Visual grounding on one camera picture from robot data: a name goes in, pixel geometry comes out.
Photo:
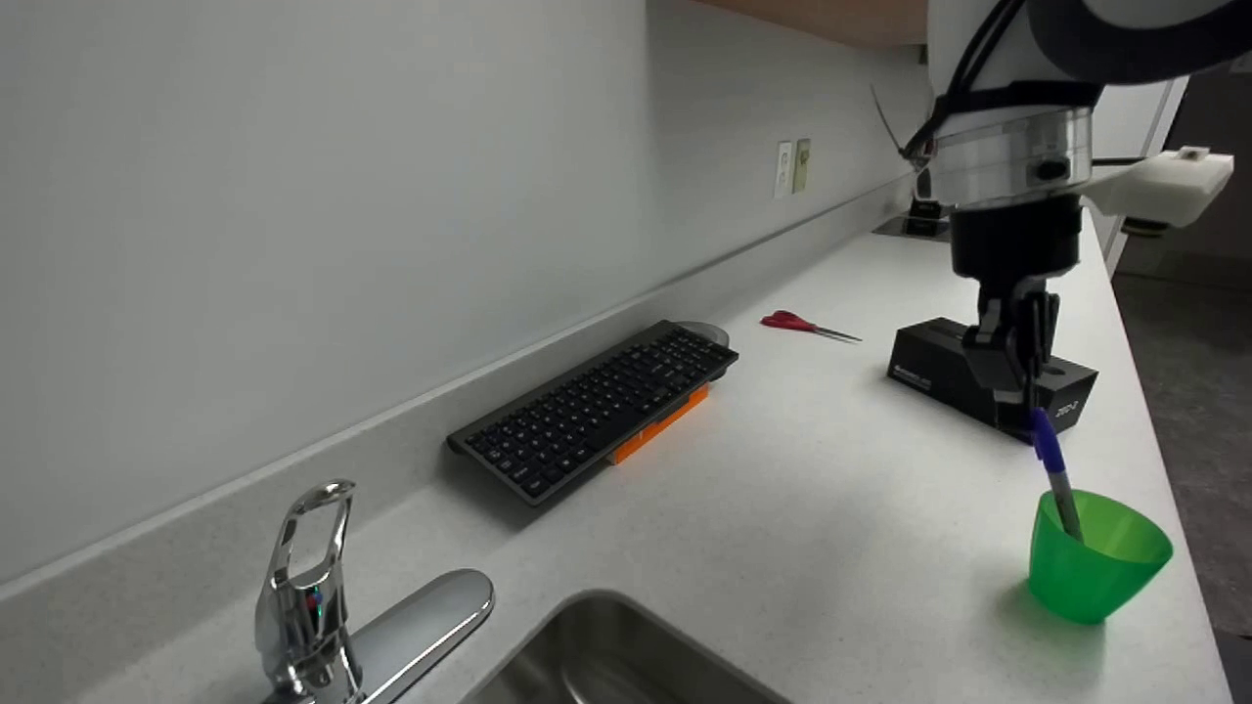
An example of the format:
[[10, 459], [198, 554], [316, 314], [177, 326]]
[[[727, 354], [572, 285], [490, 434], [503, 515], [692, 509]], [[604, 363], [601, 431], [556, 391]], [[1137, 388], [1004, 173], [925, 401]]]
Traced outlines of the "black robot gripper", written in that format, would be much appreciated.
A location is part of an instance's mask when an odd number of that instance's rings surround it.
[[976, 281], [976, 326], [962, 337], [962, 346], [981, 383], [1015, 379], [1000, 300], [1019, 305], [1024, 376], [1043, 371], [1061, 316], [1061, 298], [1043, 281], [1066, 273], [1077, 259], [1077, 195], [950, 213], [950, 267]]

